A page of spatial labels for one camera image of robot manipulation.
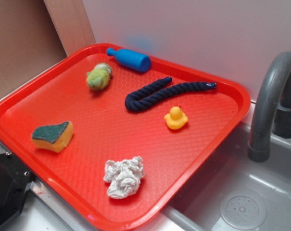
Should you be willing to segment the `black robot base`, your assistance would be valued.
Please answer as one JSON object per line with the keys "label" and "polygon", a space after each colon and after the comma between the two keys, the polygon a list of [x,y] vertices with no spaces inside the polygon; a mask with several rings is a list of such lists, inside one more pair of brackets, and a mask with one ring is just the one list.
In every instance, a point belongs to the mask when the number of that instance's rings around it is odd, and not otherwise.
{"label": "black robot base", "polygon": [[32,180],[31,170],[15,154],[0,154],[0,229],[21,215]]}

